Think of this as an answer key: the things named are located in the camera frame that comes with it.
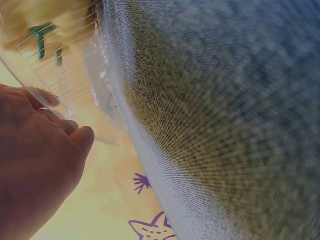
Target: clear plastic container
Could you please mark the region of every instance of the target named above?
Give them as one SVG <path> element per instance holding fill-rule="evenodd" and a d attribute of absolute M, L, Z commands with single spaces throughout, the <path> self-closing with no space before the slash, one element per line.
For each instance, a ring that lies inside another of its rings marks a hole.
<path fill-rule="evenodd" d="M 61 118 L 90 126 L 114 144 L 125 131 L 109 87 L 109 49 L 98 0 L 3 0 L 0 58 L 14 77 Z M 38 89 L 55 95 L 50 105 Z"/>

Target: green plastic piece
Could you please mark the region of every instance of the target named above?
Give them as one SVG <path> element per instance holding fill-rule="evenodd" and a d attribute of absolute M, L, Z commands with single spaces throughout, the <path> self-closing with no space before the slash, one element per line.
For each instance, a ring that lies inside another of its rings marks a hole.
<path fill-rule="evenodd" d="M 57 67 L 62 66 L 62 48 L 55 51 L 55 65 Z"/>
<path fill-rule="evenodd" d="M 33 26 L 28 29 L 28 35 L 36 37 L 37 48 L 38 48 L 38 59 L 42 59 L 45 56 L 45 34 L 48 34 L 56 29 L 56 26 L 51 22 L 40 26 Z"/>

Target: yellow surface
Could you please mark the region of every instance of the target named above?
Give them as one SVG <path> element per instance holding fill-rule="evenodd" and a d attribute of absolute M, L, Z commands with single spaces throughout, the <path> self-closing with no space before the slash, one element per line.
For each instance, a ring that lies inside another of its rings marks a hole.
<path fill-rule="evenodd" d="M 0 83 L 19 86 L 2 64 L 0 76 Z M 158 228 L 134 222 L 135 232 L 130 226 L 131 220 L 150 224 L 162 211 L 151 188 L 143 188 L 140 194 L 134 190 L 139 186 L 133 180 L 135 173 L 144 175 L 127 134 L 119 137 L 117 144 L 95 142 L 79 186 L 32 239 L 176 240 L 171 228 L 164 226 L 164 215 L 156 222 Z"/>

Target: gray mesh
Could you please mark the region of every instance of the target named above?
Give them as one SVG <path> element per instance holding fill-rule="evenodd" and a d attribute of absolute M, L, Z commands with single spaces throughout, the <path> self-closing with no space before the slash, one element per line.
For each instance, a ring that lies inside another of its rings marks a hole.
<path fill-rule="evenodd" d="M 320 239 L 320 2 L 103 2 L 111 85 L 179 239 Z"/>

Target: purple starfish print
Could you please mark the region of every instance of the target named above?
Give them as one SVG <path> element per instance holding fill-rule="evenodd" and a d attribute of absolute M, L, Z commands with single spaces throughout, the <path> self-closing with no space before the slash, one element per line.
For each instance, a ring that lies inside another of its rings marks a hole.
<path fill-rule="evenodd" d="M 141 175 L 139 173 L 136 173 L 135 175 L 137 177 L 134 178 L 133 180 L 135 181 L 134 184 L 139 184 L 139 186 L 135 189 L 135 191 L 138 190 L 138 194 L 141 193 L 141 191 L 144 189 L 144 187 L 146 187 L 147 189 L 151 188 L 149 180 L 148 180 L 148 178 L 146 176 L 143 176 L 143 175 Z"/>
<path fill-rule="evenodd" d="M 130 226 L 139 235 L 139 240 L 176 240 L 164 212 L 160 212 L 151 223 L 131 220 Z"/>

